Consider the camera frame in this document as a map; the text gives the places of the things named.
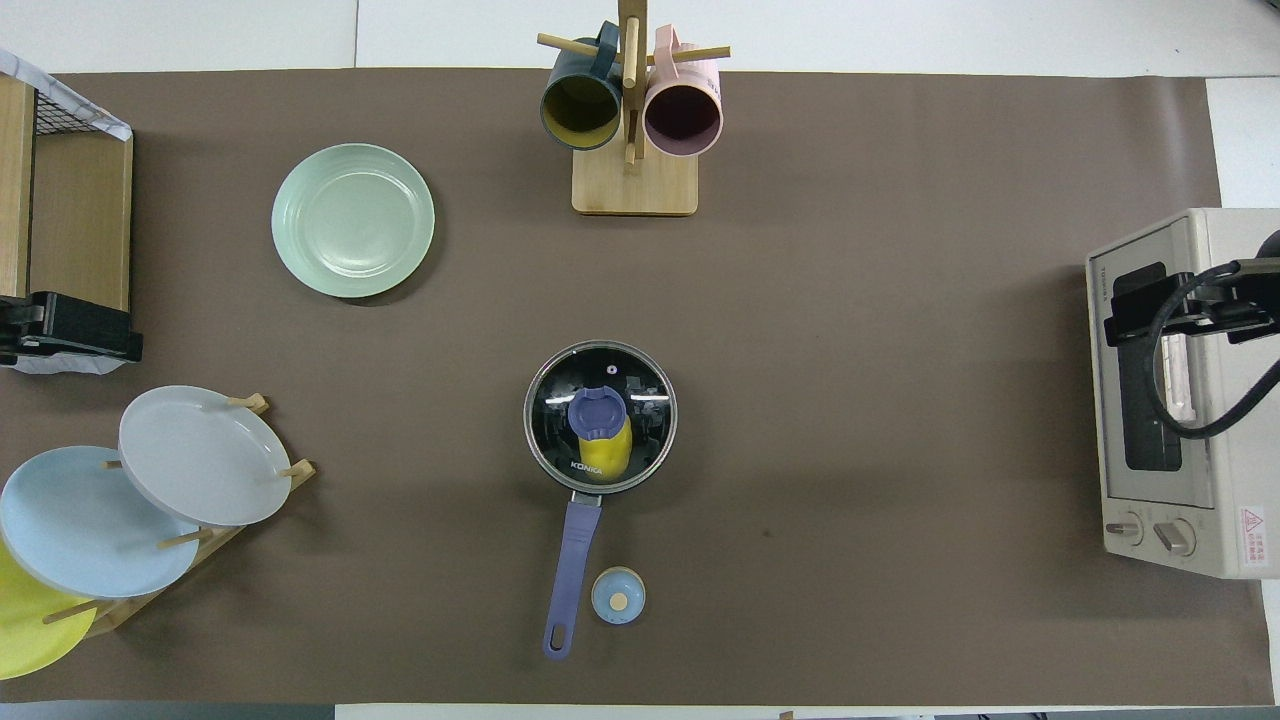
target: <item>blue mug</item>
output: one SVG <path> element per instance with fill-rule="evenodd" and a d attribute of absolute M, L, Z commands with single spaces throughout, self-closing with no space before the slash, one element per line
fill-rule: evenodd
<path fill-rule="evenodd" d="M 591 150 L 613 138 L 622 120 L 622 68 L 618 26 L 605 22 L 595 40 L 595 58 L 561 50 L 543 91 L 541 115 L 547 135 L 573 150 Z"/>

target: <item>pan handle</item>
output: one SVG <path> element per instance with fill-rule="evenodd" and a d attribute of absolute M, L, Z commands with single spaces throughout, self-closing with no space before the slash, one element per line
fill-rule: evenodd
<path fill-rule="evenodd" d="M 561 537 L 561 556 L 556 564 L 556 585 L 552 588 L 552 607 L 547 612 L 547 632 L 543 634 L 543 653 L 552 660 L 564 660 L 573 644 L 573 624 L 577 605 L 582 597 L 582 579 L 586 577 L 586 553 L 591 550 L 595 525 L 600 521 L 600 498 L 588 496 L 594 505 L 585 505 L 573 493 L 564 511 L 564 534 Z"/>

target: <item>yellow plate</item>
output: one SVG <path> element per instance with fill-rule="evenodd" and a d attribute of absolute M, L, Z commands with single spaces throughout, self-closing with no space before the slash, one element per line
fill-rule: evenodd
<path fill-rule="evenodd" d="M 44 619 L 86 600 L 42 585 L 18 566 L 0 542 L 0 680 L 35 673 L 70 652 L 93 624 L 97 611 L 49 625 Z"/>

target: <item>purple lid knob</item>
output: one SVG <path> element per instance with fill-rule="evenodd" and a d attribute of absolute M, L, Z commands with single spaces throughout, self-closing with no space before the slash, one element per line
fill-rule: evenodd
<path fill-rule="evenodd" d="M 608 439 L 622 432 L 627 404 L 612 387 L 585 387 L 568 404 L 568 427 L 582 439 Z"/>

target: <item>small blue round object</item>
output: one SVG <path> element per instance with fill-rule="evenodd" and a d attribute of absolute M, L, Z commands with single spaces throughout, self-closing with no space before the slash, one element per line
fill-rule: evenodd
<path fill-rule="evenodd" d="M 630 568 L 609 568 L 591 585 L 591 607 L 605 623 L 626 625 L 644 610 L 644 582 Z"/>

